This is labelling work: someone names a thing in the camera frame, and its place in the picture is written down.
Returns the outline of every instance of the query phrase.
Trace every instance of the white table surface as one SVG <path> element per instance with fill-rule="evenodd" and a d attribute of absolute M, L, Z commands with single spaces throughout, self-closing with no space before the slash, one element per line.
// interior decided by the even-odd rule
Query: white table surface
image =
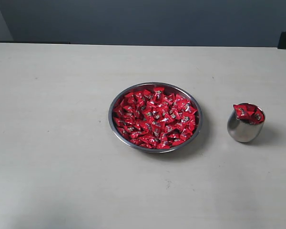
<path fill-rule="evenodd" d="M 123 89 L 174 84 L 202 107 L 184 149 L 142 153 L 111 131 Z M 266 113 L 251 144 L 232 105 Z M 286 229 L 286 51 L 0 43 L 0 229 Z"/>

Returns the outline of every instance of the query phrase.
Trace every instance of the pile of red candies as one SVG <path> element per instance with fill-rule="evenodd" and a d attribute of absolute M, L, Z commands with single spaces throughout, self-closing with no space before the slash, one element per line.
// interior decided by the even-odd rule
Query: pile of red candies
<path fill-rule="evenodd" d="M 179 94 L 164 94 L 163 87 L 130 92 L 114 107 L 120 134 L 149 149 L 169 149 L 189 139 L 196 128 L 196 109 Z"/>
<path fill-rule="evenodd" d="M 233 105 L 236 117 L 250 125 L 262 123 L 265 119 L 263 112 L 253 104 Z"/>

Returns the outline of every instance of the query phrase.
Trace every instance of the red candy wrapper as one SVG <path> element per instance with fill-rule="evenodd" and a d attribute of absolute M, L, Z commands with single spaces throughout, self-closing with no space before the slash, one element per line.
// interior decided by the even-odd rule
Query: red candy wrapper
<path fill-rule="evenodd" d="M 253 104 L 233 105 L 236 117 L 251 125 L 258 125 L 265 119 L 263 112 Z"/>
<path fill-rule="evenodd" d="M 255 106 L 235 109 L 256 122 L 264 120 Z M 188 99 L 179 94 L 166 94 L 163 87 L 155 87 L 153 91 L 126 94 L 114 107 L 113 120 L 122 137 L 131 143 L 148 149 L 169 149 L 193 135 L 196 111 Z"/>

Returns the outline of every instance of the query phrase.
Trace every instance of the metal cup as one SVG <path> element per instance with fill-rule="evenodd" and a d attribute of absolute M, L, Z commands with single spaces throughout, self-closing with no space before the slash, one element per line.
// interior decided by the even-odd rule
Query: metal cup
<path fill-rule="evenodd" d="M 265 117 L 265 113 L 263 112 L 263 110 L 259 107 L 257 108 L 263 113 L 264 119 L 265 119 L 266 117 Z M 227 123 L 227 130 L 228 130 L 229 135 L 235 141 L 250 142 L 259 135 L 264 125 L 264 122 L 265 121 L 257 125 L 251 125 L 249 123 L 244 122 L 241 119 L 238 119 L 236 117 L 236 112 L 233 111 Z"/>

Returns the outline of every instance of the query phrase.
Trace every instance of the stainless steel bowl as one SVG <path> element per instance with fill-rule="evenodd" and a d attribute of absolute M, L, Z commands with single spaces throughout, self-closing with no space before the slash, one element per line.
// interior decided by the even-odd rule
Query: stainless steel bowl
<path fill-rule="evenodd" d="M 198 122 L 198 126 L 195 130 L 195 132 L 193 133 L 193 135 L 191 136 L 191 138 L 189 138 L 187 141 L 185 141 L 184 143 L 178 145 L 178 146 L 174 146 L 172 148 L 169 148 L 169 149 L 147 149 L 147 148 L 144 148 L 144 147 L 140 147 L 140 146 L 137 146 L 135 144 L 132 144 L 131 142 L 127 141 L 125 138 L 122 137 L 122 135 L 118 132 L 118 130 L 116 129 L 115 127 L 115 124 L 114 124 L 114 121 L 113 121 L 113 118 L 112 118 L 112 115 L 113 115 L 113 108 L 119 104 L 122 100 L 122 98 L 124 97 L 125 94 L 129 93 L 129 92 L 136 92 L 136 91 L 141 91 L 141 90 L 144 90 L 144 89 L 147 89 L 147 90 L 150 90 L 152 91 L 155 87 L 164 87 L 165 88 L 165 93 L 166 94 L 171 94 L 171 93 L 175 93 L 175 94 L 179 94 L 181 96 L 183 96 L 184 98 L 188 99 L 191 101 L 192 103 L 192 106 L 194 108 L 196 108 L 198 110 L 198 113 L 196 113 L 195 117 L 196 117 L 196 122 Z M 130 147 L 132 148 L 135 148 L 135 149 L 139 149 L 139 150 L 142 150 L 144 152 L 148 152 L 148 153 L 166 153 L 166 152 L 170 152 L 170 151 L 173 151 L 173 150 L 177 150 L 177 149 L 180 149 L 182 147 L 184 147 L 185 145 L 189 144 L 191 141 L 194 140 L 194 138 L 197 137 L 197 135 L 199 134 L 200 130 L 201 130 L 201 127 L 202 127 L 202 122 L 203 122 L 203 116 L 202 116 L 202 111 L 201 111 L 201 108 L 198 104 L 198 102 L 186 91 L 182 90 L 181 88 L 179 87 L 176 87 L 174 85 L 170 85 L 170 84 L 167 84 L 167 83 L 155 83 L 155 82 L 151 82 L 151 83 L 140 83 L 140 84 L 137 84 L 137 85 L 134 85 L 134 86 L 131 86 L 127 89 L 125 89 L 124 91 L 122 91 L 121 93 L 119 93 L 115 99 L 113 100 L 113 102 L 111 103 L 110 105 L 110 108 L 109 108 L 109 112 L 108 112 L 108 119 L 109 119 L 109 124 L 110 124 L 110 127 L 111 129 L 113 130 L 113 132 L 115 133 L 115 135 L 122 141 L 124 142 L 125 144 L 129 145 Z"/>

